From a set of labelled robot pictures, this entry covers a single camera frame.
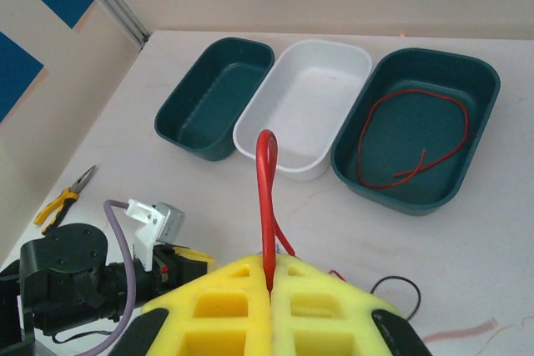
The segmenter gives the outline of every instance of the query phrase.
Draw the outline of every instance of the black cable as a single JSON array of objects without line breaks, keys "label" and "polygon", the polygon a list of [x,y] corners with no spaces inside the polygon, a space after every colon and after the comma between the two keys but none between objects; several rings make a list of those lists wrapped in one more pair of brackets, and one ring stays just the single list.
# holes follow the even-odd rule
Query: black cable
[{"label": "black cable", "polygon": [[390,279],[398,279],[400,281],[404,281],[405,283],[408,283],[409,285],[411,285],[417,292],[416,306],[413,309],[413,311],[408,315],[408,317],[406,317],[406,321],[410,321],[411,318],[416,315],[417,311],[419,310],[419,307],[421,306],[421,291],[419,290],[419,287],[417,286],[417,284],[414,283],[412,280],[406,277],[401,277],[400,275],[388,275],[384,278],[379,279],[378,282],[371,289],[370,293],[373,294],[381,283],[383,283],[384,281],[390,280]]},{"label": "black cable", "polygon": [[88,335],[93,335],[95,333],[100,334],[100,335],[111,335],[111,332],[109,332],[109,331],[87,331],[86,333],[77,333],[76,335],[73,335],[72,337],[67,338],[64,341],[60,341],[56,337],[57,334],[55,333],[52,336],[52,342],[57,343],[58,345],[61,345],[63,343],[67,343],[67,342],[70,342],[70,341],[74,341],[75,339],[80,339],[80,338],[83,338],[83,337],[87,337]]}]

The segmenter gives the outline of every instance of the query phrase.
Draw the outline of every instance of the plastic tray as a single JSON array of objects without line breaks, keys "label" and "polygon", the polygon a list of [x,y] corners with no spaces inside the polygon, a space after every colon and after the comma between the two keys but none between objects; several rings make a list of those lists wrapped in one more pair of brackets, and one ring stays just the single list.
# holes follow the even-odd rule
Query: plastic tray
[{"label": "plastic tray", "polygon": [[[461,101],[469,117],[469,135],[460,151],[398,187],[370,189],[357,177],[357,146],[371,107],[383,96],[422,88]],[[335,173],[361,196],[411,215],[433,212],[458,192],[496,101],[500,79],[481,60],[425,49],[403,49],[376,67],[350,111],[333,146]],[[367,183],[395,181],[393,174],[414,168],[422,149],[425,163],[449,153],[465,133],[463,112],[453,102],[424,94],[399,95],[380,104],[361,149]]]},{"label": "plastic tray", "polygon": [[371,67],[369,54],[356,46],[320,40],[292,45],[235,124],[236,148],[254,159],[258,135],[268,128],[278,139],[282,174],[302,181],[320,176]]},{"label": "plastic tray", "polygon": [[224,38],[211,44],[159,110],[156,132],[201,158],[227,158],[235,150],[234,124],[274,62],[263,43]]}]

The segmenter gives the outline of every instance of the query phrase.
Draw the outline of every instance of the white table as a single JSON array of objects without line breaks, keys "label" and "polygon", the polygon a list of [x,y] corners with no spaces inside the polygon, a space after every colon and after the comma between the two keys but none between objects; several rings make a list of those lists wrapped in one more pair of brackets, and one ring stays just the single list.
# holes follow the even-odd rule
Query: white table
[{"label": "white table", "polygon": [[[355,286],[369,289],[387,274],[416,281],[423,300],[412,324],[421,337],[486,323],[478,330],[484,333],[434,337],[428,346],[435,356],[531,354],[534,42],[230,35],[267,43],[277,56],[305,38],[354,43],[365,48],[375,64],[398,48],[434,48],[482,58],[499,72],[501,93],[466,179],[456,197],[435,213],[413,218],[360,198],[331,169],[308,183],[278,176],[275,212],[302,259],[323,269],[336,268]],[[260,250],[254,164],[238,153],[221,162],[206,162],[154,131],[154,117],[164,100],[202,51],[225,36],[229,34],[156,32],[44,201],[97,164],[96,175],[65,223],[91,223],[103,229],[110,244],[108,263],[121,257],[102,209],[107,198],[161,201],[181,208],[187,218],[179,243],[211,253],[221,265]],[[131,240],[138,225],[119,215]],[[7,261],[18,258],[20,245],[33,238],[39,238],[39,231],[29,224]],[[380,294],[405,313],[415,302],[412,289],[400,283],[387,284]],[[94,327],[113,325],[98,322],[60,337]],[[102,337],[61,346],[40,334],[38,339],[67,355]]]}]

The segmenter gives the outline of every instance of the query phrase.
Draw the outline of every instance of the red cable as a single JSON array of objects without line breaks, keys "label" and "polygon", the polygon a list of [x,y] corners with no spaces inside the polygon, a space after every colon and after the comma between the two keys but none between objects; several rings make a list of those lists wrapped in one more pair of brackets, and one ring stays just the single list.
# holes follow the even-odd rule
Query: red cable
[{"label": "red cable", "polygon": [[276,267],[276,244],[278,237],[285,251],[295,256],[295,251],[282,233],[273,209],[273,182],[276,173],[278,144],[275,135],[268,129],[262,131],[256,143],[256,174],[258,177],[259,213],[263,244],[265,283],[269,292],[273,288]]},{"label": "red cable", "polygon": [[[391,99],[391,98],[393,98],[395,96],[406,94],[406,93],[421,93],[421,94],[424,94],[424,95],[432,96],[434,98],[443,99],[443,100],[446,100],[446,101],[449,101],[449,102],[453,102],[454,104],[456,104],[464,114],[464,122],[465,122],[464,137],[461,140],[461,142],[458,144],[458,146],[456,146],[454,149],[452,149],[449,153],[447,153],[445,156],[442,156],[441,158],[438,158],[437,160],[435,160],[435,161],[433,161],[431,163],[428,163],[427,165],[423,165],[423,160],[425,159],[425,155],[426,155],[426,150],[423,149],[423,151],[421,153],[421,158],[420,158],[419,163],[417,164],[416,168],[414,168],[412,170],[406,170],[406,171],[402,171],[400,173],[396,173],[393,176],[393,178],[398,178],[398,177],[402,177],[404,175],[407,175],[407,177],[404,177],[400,181],[396,181],[394,183],[387,183],[387,184],[384,184],[384,185],[372,185],[372,184],[369,184],[363,179],[363,174],[361,172],[361,144],[363,143],[365,132],[367,131],[367,128],[369,127],[370,120],[371,120],[371,118],[373,116],[373,113],[375,112],[376,108],[381,103],[383,103],[384,101],[389,100],[389,99]],[[462,102],[460,102],[459,100],[456,100],[456,99],[448,97],[448,96],[439,95],[437,93],[432,93],[430,91],[426,91],[424,89],[419,89],[419,88],[408,88],[408,89],[403,89],[403,90],[400,90],[400,91],[397,91],[397,92],[390,93],[388,95],[385,95],[383,98],[380,98],[378,100],[378,102],[376,102],[373,105],[373,107],[369,111],[369,115],[367,116],[367,120],[365,121],[365,125],[364,125],[363,129],[361,130],[360,140],[358,141],[358,155],[357,155],[357,158],[358,158],[358,171],[357,171],[358,179],[360,180],[362,185],[366,186],[367,188],[371,188],[371,189],[386,189],[386,188],[396,187],[398,185],[401,185],[401,184],[406,183],[407,181],[411,180],[412,178],[415,177],[416,174],[436,166],[437,164],[443,162],[444,160],[448,159],[450,156],[452,156],[453,154],[458,152],[464,146],[464,144],[466,143],[468,135],[469,135],[469,117],[468,117],[468,114],[467,114],[467,109],[466,109],[466,106]]]},{"label": "red cable", "polygon": [[335,275],[337,278],[339,278],[339,279],[341,279],[343,281],[346,281],[346,279],[341,274],[339,274],[336,270],[330,270],[328,272],[328,274]]}]

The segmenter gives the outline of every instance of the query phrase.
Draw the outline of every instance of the pliers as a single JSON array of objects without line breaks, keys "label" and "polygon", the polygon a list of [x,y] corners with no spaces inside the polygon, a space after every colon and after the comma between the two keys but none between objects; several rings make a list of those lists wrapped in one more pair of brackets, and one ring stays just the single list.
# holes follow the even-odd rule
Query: pliers
[{"label": "pliers", "polygon": [[65,188],[61,194],[50,202],[37,217],[33,220],[35,225],[43,225],[47,217],[56,209],[59,208],[54,220],[41,231],[42,235],[46,235],[52,229],[57,228],[67,215],[70,207],[78,200],[80,192],[85,188],[85,185],[93,177],[97,166],[92,166],[89,170],[82,174],[70,187]]}]

